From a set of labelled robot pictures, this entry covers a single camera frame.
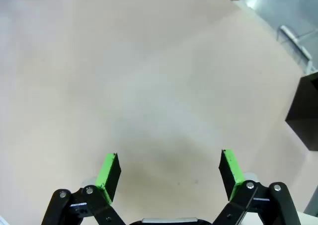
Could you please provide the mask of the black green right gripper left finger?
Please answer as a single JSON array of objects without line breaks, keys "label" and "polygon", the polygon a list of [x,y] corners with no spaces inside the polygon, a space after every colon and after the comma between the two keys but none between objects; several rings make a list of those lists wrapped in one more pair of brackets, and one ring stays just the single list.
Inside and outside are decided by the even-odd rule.
[{"label": "black green right gripper left finger", "polygon": [[117,153],[108,153],[92,184],[71,193],[56,190],[49,202],[43,225],[80,225],[84,218],[94,217],[99,225],[123,225],[112,207],[121,167]]}]

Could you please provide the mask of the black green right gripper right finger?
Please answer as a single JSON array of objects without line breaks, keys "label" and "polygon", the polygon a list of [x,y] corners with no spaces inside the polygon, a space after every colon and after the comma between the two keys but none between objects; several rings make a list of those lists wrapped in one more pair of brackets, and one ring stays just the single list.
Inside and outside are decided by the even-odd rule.
[{"label": "black green right gripper right finger", "polygon": [[222,150],[219,171],[228,203],[214,220],[214,225],[239,225],[246,213],[258,214],[264,225],[299,225],[301,223],[288,187],[283,182],[268,187],[246,179],[232,150]]}]

